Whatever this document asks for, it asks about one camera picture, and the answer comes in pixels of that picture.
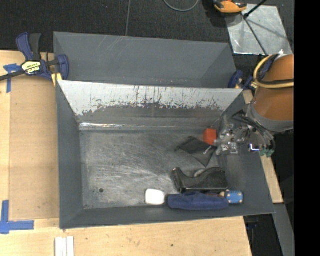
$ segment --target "white sponge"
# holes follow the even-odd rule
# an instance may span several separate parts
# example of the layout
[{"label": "white sponge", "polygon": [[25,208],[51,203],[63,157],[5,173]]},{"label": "white sponge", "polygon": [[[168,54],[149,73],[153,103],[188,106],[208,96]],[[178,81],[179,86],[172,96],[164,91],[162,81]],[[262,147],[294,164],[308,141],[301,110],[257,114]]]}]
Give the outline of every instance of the white sponge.
[{"label": "white sponge", "polygon": [[159,206],[165,203],[165,193],[161,190],[148,188],[144,193],[144,201],[148,205]]}]

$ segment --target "black floor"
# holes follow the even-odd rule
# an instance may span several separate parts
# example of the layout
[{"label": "black floor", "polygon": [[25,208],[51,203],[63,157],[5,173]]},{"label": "black floor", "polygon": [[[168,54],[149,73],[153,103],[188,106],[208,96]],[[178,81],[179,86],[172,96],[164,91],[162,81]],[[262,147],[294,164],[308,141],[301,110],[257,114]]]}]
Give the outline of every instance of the black floor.
[{"label": "black floor", "polygon": [[[167,3],[187,9],[196,1],[167,0]],[[261,1],[246,2],[257,5]],[[295,1],[268,0],[264,4],[277,7],[294,53]],[[188,12],[173,10],[163,0],[6,0],[1,1],[0,28],[1,50],[17,50],[16,37],[23,32],[42,34],[41,52],[53,52],[53,32],[230,43],[226,21],[213,8],[211,0],[200,0]],[[262,56],[235,54],[233,58],[245,79]],[[294,230],[293,132],[277,135],[275,141],[277,149],[272,160]],[[271,215],[245,220],[254,256],[282,255]]]}]

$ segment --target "clamp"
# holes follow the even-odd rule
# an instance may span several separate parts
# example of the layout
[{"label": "clamp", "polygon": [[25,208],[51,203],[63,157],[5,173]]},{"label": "clamp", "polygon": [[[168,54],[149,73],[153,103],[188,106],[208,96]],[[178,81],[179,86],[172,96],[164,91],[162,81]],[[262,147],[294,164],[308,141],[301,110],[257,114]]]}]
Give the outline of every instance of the clamp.
[{"label": "clamp", "polygon": [[20,75],[37,76],[49,81],[55,82],[54,74],[50,70],[50,66],[60,65],[60,75],[63,80],[66,80],[69,75],[69,60],[64,54],[58,55],[57,59],[48,61],[41,59],[39,52],[39,41],[41,34],[24,32],[16,38],[16,45],[25,57],[25,62],[20,65],[20,70],[11,72],[6,75],[0,76],[0,81],[14,78]]}]

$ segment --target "wooden table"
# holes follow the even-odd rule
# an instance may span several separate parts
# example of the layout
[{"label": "wooden table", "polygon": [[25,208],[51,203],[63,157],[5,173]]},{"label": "wooden table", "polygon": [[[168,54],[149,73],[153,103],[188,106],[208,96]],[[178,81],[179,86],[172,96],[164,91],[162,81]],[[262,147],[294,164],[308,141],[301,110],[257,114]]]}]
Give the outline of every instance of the wooden table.
[{"label": "wooden table", "polygon": [[[0,51],[0,75],[7,73],[4,65],[24,61],[19,51]],[[7,93],[7,81],[0,82],[0,200],[9,200],[9,220],[34,220],[34,230],[0,234],[1,256],[53,256],[55,238],[68,236],[74,237],[75,256],[252,255],[241,216],[59,229],[55,88],[26,75],[11,83]],[[273,202],[283,203],[271,158],[261,160]]]}]

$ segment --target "bin floor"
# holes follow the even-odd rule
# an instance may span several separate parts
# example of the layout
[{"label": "bin floor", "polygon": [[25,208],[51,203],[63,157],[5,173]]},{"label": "bin floor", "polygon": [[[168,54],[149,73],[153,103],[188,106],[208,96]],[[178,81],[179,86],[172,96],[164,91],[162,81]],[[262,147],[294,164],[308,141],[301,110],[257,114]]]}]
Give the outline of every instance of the bin floor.
[{"label": "bin floor", "polygon": [[[146,189],[177,194],[174,168],[190,176],[205,169],[192,155],[175,151],[189,136],[201,139],[203,130],[81,131],[83,208],[145,205]],[[206,168],[220,166],[218,160],[213,155]]]}]

